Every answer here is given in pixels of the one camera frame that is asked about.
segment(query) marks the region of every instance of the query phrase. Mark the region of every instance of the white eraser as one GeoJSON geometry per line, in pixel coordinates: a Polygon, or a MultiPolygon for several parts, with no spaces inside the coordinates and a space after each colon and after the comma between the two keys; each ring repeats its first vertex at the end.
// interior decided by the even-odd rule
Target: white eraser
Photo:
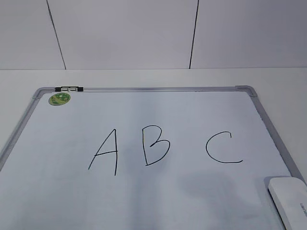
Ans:
{"type": "Polygon", "coordinates": [[[307,186],[295,177],[270,179],[269,192],[287,230],[307,229],[307,186]]]}

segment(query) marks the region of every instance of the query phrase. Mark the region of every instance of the black marker writing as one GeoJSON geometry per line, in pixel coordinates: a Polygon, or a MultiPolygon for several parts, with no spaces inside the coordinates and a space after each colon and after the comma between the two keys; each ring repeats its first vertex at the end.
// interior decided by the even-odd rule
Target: black marker writing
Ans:
{"type": "Polygon", "coordinates": [[[162,135],[162,129],[161,129],[159,126],[146,126],[145,128],[142,129],[143,151],[144,151],[146,166],[151,165],[151,164],[154,164],[154,163],[157,163],[158,161],[162,160],[163,157],[165,157],[166,154],[167,154],[167,152],[169,151],[169,148],[171,147],[171,142],[169,142],[168,140],[159,140],[160,137],[161,137],[161,135],[162,135]],[[153,144],[151,144],[149,147],[152,147],[152,146],[154,146],[156,143],[159,143],[159,142],[162,142],[162,141],[166,141],[166,142],[168,143],[168,148],[167,148],[167,150],[166,150],[166,153],[165,153],[160,159],[158,159],[157,161],[152,162],[152,163],[150,163],[150,164],[147,162],[146,152],[145,152],[145,146],[144,146],[144,130],[147,129],[147,128],[149,128],[149,127],[157,127],[157,128],[160,129],[160,135],[159,135],[159,137],[158,137],[157,140],[156,140],[153,144]]]}
{"type": "Polygon", "coordinates": [[[117,150],[117,139],[116,139],[116,129],[113,129],[112,132],[110,132],[110,134],[107,136],[107,138],[104,140],[104,142],[102,143],[102,145],[99,147],[97,153],[94,155],[94,158],[92,159],[92,162],[90,163],[90,166],[88,167],[88,169],[90,170],[95,157],[99,156],[99,155],[103,155],[103,154],[107,154],[107,153],[112,153],[115,152],[116,153],[116,163],[115,163],[115,172],[114,175],[116,176],[116,170],[117,170],[117,159],[118,159],[118,150],[117,150]],[[115,151],[110,151],[110,152],[103,152],[103,153],[99,153],[100,149],[102,148],[102,146],[104,145],[104,143],[106,142],[106,140],[111,136],[111,134],[114,132],[114,136],[115,136],[115,151]]]}
{"type": "Polygon", "coordinates": [[[220,133],[217,133],[217,134],[213,135],[212,137],[210,137],[209,140],[207,141],[207,144],[206,144],[206,151],[207,151],[207,154],[209,155],[209,157],[211,157],[213,160],[215,160],[215,161],[217,161],[217,162],[225,163],[225,164],[227,164],[227,163],[240,163],[240,162],[242,162],[243,160],[240,160],[240,161],[228,161],[228,162],[219,161],[219,160],[215,159],[214,157],[212,157],[212,156],[209,154],[208,149],[207,149],[209,141],[210,141],[213,137],[215,137],[215,136],[217,136],[217,135],[220,135],[220,134],[222,134],[222,133],[229,133],[229,134],[230,134],[230,138],[231,138],[231,132],[228,132],[228,131],[220,132],[220,133]]]}

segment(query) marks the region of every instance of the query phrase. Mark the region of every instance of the green sticker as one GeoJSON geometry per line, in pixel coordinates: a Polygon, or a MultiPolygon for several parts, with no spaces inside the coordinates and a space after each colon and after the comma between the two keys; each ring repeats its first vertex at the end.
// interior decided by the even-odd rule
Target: green sticker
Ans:
{"type": "Polygon", "coordinates": [[[55,105],[55,106],[63,105],[69,102],[70,99],[71,99],[71,96],[68,93],[60,92],[60,93],[54,94],[53,96],[49,98],[49,104],[55,105]]]}

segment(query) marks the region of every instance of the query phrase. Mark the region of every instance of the table surface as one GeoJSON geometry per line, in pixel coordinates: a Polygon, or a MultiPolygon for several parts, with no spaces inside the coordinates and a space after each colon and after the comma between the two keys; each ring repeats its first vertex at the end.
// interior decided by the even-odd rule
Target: table surface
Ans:
{"type": "Polygon", "coordinates": [[[307,180],[307,68],[0,70],[0,148],[40,87],[209,87],[250,85],[307,180]]]}

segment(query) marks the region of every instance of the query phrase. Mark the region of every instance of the whiteboard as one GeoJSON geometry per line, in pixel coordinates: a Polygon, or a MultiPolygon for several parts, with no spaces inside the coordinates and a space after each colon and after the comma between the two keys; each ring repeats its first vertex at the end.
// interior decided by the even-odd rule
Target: whiteboard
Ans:
{"type": "Polygon", "coordinates": [[[290,172],[246,92],[53,94],[0,172],[2,230],[283,229],[264,179],[290,172]]]}

